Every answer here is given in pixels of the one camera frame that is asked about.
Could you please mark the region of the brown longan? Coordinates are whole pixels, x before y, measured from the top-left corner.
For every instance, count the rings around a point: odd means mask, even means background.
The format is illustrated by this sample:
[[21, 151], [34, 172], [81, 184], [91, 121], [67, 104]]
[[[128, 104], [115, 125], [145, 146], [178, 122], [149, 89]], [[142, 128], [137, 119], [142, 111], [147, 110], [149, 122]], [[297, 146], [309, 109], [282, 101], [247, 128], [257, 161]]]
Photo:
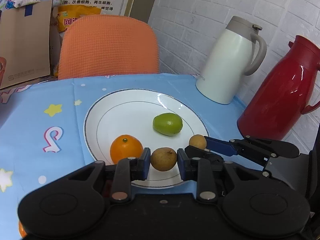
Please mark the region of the brown longan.
[[168, 147], [161, 147], [153, 151], [150, 162], [158, 171], [168, 171], [172, 169], [177, 161], [177, 153]]
[[204, 150], [207, 147], [207, 141], [204, 136], [196, 134], [189, 139], [189, 146], [193, 146], [201, 150]]

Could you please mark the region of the large orange front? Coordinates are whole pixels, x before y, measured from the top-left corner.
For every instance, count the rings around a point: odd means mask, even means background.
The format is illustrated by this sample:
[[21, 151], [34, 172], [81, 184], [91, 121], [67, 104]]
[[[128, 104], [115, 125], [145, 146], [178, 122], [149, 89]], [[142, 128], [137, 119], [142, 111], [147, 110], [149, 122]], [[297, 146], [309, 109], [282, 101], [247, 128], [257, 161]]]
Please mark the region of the large orange front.
[[139, 158], [144, 151], [143, 145], [135, 137], [124, 134], [117, 137], [110, 146], [110, 157], [114, 164], [128, 157]]

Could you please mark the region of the green jujube front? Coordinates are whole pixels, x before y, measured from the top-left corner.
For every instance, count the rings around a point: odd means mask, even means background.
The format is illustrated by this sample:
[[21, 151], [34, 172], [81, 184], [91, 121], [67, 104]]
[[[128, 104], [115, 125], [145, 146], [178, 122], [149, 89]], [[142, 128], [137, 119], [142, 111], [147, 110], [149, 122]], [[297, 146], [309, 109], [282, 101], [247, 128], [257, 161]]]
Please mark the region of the green jujube front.
[[175, 136], [183, 128], [182, 118], [175, 113], [163, 113], [154, 117], [153, 129], [166, 136]]

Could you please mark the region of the red thermos jug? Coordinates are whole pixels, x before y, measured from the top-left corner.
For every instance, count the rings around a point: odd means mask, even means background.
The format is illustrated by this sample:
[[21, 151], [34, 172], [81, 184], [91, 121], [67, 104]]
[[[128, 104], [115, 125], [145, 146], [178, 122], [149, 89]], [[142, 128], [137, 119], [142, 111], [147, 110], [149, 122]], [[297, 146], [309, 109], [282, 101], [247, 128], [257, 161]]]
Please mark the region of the red thermos jug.
[[297, 35], [289, 51], [273, 67], [237, 120], [243, 137], [281, 140], [301, 115], [319, 104], [309, 105], [317, 73], [319, 48]]

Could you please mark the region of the white ceramic plate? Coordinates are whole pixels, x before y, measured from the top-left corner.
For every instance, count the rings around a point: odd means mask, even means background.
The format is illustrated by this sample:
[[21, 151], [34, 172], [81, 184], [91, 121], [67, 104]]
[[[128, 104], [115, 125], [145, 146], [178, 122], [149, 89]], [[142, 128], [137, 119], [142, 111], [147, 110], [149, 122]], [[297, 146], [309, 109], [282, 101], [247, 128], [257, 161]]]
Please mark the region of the white ceramic plate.
[[[169, 137], [152, 127], [154, 117], [174, 113], [182, 118], [180, 133]], [[145, 89], [124, 89], [98, 99], [84, 120], [84, 138], [95, 160], [112, 165], [110, 147], [119, 136], [128, 134], [151, 151], [160, 147], [185, 148], [196, 134], [208, 136], [207, 128], [196, 113], [179, 100]]]

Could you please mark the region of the blue cartoon tablecloth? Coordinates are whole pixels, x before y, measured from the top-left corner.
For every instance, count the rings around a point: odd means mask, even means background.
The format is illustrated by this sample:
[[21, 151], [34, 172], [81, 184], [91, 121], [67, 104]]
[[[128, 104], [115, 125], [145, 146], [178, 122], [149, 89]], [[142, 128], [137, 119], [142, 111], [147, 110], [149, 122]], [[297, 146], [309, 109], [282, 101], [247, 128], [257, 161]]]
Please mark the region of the blue cartoon tablecloth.
[[203, 96], [190, 75], [95, 76], [38, 83], [1, 92], [1, 239], [20, 239], [17, 208], [29, 192], [96, 161], [84, 138], [84, 120], [103, 96], [124, 89], [169, 95], [191, 108], [208, 136], [241, 138], [245, 106]]

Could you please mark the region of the white thermos jug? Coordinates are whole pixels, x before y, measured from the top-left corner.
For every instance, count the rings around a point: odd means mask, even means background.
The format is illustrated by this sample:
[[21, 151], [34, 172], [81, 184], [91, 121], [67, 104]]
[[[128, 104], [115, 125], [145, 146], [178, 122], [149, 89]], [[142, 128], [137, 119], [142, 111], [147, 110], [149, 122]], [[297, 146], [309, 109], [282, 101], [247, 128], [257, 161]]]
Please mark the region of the white thermos jug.
[[197, 78], [196, 88], [202, 95], [223, 105], [231, 103], [243, 76], [255, 73], [266, 56], [267, 44], [259, 35], [262, 29], [243, 18], [232, 17]]

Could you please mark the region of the left tangerine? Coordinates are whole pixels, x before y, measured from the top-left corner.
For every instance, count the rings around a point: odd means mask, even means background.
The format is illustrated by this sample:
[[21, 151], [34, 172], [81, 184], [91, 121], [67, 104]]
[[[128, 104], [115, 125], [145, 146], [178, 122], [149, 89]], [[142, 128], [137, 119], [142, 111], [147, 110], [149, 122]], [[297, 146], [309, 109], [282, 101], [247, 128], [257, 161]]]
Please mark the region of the left tangerine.
[[20, 236], [22, 238], [24, 238], [27, 235], [27, 233], [25, 232], [25, 230], [23, 228], [23, 225], [22, 225], [22, 223], [20, 221], [18, 221], [18, 231], [19, 231]]

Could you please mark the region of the orange mesh chair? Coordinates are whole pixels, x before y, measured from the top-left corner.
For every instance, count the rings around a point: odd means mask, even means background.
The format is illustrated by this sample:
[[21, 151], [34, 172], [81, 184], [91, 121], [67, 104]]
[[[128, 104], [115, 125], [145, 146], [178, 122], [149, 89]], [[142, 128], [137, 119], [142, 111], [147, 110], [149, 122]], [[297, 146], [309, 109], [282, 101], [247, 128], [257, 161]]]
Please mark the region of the orange mesh chair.
[[115, 15], [89, 15], [66, 30], [58, 79], [90, 76], [157, 74], [159, 48], [145, 22]]

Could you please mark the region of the yellow snack bag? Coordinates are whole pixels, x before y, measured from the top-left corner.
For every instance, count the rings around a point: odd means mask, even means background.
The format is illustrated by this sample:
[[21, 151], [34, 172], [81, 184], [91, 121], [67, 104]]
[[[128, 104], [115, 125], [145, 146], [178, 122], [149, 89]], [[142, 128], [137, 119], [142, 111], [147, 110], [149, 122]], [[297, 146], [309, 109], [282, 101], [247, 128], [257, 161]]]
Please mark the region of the yellow snack bag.
[[59, 80], [98, 75], [94, 66], [97, 33], [92, 30], [101, 10], [84, 5], [63, 5], [57, 9], [58, 31], [63, 34], [57, 66]]

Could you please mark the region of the brown cardboard box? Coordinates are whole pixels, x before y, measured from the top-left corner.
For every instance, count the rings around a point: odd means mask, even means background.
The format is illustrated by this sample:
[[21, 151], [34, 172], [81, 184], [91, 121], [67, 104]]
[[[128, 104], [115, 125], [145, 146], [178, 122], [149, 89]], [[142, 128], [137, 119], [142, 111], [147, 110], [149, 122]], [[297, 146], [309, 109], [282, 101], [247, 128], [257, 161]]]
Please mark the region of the brown cardboard box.
[[52, 2], [1, 13], [1, 57], [6, 60], [1, 89], [50, 75]]

